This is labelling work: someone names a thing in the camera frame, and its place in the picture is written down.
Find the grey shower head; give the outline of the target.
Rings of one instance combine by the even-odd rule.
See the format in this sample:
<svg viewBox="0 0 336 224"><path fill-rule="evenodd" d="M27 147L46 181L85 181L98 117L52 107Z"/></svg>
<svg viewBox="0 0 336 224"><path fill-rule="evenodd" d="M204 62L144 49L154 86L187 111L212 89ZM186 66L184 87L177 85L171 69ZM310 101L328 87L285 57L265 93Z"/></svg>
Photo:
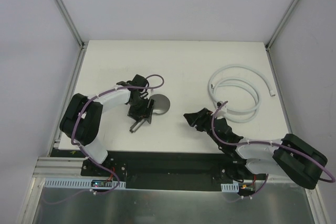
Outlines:
<svg viewBox="0 0 336 224"><path fill-rule="evenodd" d="M153 94L150 99L154 101L152 115L163 115L171 106L170 100L163 94ZM144 123L151 124L151 120L140 119L136 121L129 129L131 133L135 133Z"/></svg>

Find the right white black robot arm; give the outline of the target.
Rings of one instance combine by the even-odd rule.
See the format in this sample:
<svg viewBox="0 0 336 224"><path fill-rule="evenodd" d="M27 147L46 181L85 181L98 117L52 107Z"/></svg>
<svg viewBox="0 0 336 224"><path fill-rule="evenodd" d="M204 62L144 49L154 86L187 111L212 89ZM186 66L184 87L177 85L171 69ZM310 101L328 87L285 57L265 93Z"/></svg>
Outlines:
<svg viewBox="0 0 336 224"><path fill-rule="evenodd" d="M326 156L294 134L287 133L279 140L252 140L235 134L225 118L215 117L207 108L183 116L190 127L205 132L221 152L240 162L236 173L242 179L273 174L314 189L326 171Z"/></svg>

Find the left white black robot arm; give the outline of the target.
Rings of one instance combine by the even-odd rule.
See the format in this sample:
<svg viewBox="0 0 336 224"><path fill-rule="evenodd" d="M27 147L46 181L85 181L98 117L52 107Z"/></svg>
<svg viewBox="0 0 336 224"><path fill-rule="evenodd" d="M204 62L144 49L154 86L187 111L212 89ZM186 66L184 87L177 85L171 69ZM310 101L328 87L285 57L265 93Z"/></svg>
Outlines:
<svg viewBox="0 0 336 224"><path fill-rule="evenodd" d="M110 90L92 97L77 93L71 98L59 128L72 145L94 161L92 169L99 176L106 176L111 170L106 160L108 151L98 139L102 115L124 104L129 106L128 117L136 122L151 123L155 101L149 97L150 89L148 78L137 74L132 80L120 81Z"/></svg>

